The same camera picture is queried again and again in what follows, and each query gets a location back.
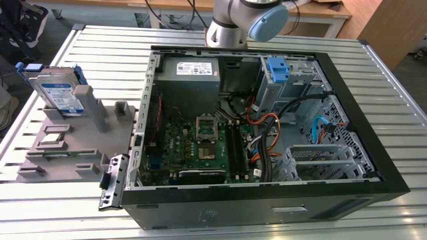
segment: wooden desk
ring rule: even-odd
[[[149,14],[152,28],[160,28],[160,23],[145,6],[144,0],[26,0],[30,4],[39,5],[50,10],[106,11]],[[186,0],[148,0],[157,15],[192,15],[192,7]],[[210,17],[213,0],[197,0],[196,8],[201,16]],[[341,7],[338,11],[328,9],[329,4],[309,2],[298,7],[301,23],[329,24],[324,35],[334,38],[346,19],[352,17],[348,10]],[[296,20],[297,10],[289,11],[288,22]]]

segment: power supply label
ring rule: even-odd
[[[178,62],[176,75],[212,75],[212,63],[209,62]]]
[[[83,107],[73,95],[73,88],[66,83],[41,84],[49,100],[54,103],[57,109],[69,114],[82,113]]]

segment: ram slot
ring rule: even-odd
[[[232,126],[232,144],[233,144],[233,154],[234,154],[234,164],[236,164],[237,174],[242,177],[246,174],[246,164],[244,159],[238,125]]]
[[[238,175],[238,169],[237,169],[237,164],[236,164],[233,126],[232,125],[226,125],[226,127],[225,127],[225,141],[226,141],[229,177],[233,179],[234,176]]]

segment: motherboard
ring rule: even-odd
[[[164,125],[161,154],[146,156],[144,186],[250,183],[245,146],[252,136],[246,124],[201,115],[196,121]]]

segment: blue hard drive label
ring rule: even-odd
[[[57,109],[65,114],[82,113],[83,107],[73,95],[73,88],[66,83],[41,84],[43,93]]]

